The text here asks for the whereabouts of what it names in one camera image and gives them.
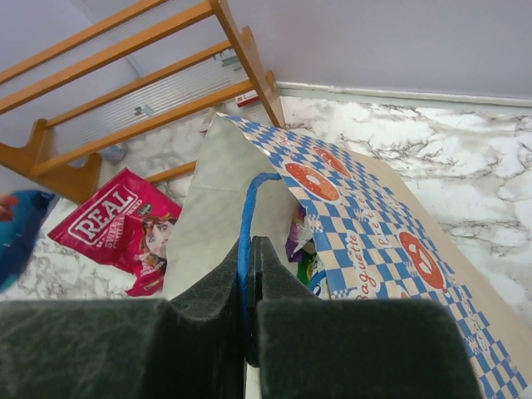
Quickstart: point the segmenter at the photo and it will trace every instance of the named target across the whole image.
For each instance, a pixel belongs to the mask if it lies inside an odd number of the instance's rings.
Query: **cartoon character image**
[[[171,214],[143,218],[139,257],[143,263],[153,268],[166,267],[166,244],[176,221]]]

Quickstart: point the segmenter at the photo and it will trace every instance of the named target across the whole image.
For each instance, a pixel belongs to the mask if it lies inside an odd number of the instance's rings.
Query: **blue plush toy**
[[[15,197],[17,204],[10,207],[12,220],[0,222],[0,292],[9,288],[26,270],[54,194],[24,190],[10,197]]]

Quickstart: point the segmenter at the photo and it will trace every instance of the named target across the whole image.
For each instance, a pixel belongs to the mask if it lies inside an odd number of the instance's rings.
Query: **red candy bag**
[[[99,264],[137,279],[131,297],[162,287],[166,243],[181,207],[146,180],[124,169],[48,235]]]

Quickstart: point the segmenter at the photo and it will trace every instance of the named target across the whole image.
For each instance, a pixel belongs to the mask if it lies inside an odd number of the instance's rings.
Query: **paper bag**
[[[259,189],[252,235],[269,236],[287,267],[294,272],[284,244],[300,203],[332,299],[435,300],[456,320],[486,397],[527,387],[531,331],[386,163],[235,116],[216,116],[201,149],[167,246],[167,298],[221,262],[239,236],[249,182],[274,171],[283,180]]]

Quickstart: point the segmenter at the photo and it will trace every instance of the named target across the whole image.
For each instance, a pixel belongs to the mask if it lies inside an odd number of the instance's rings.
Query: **foam pad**
[[[246,360],[257,367],[259,345],[257,326],[257,302],[263,298],[309,298],[318,300],[307,287],[281,264],[268,237],[253,237],[249,251],[248,315],[251,322],[251,339],[245,340]]]
[[[170,303],[0,303],[0,397],[244,397],[236,256]]]
[[[481,398],[438,303],[264,300],[258,318],[263,399]]]

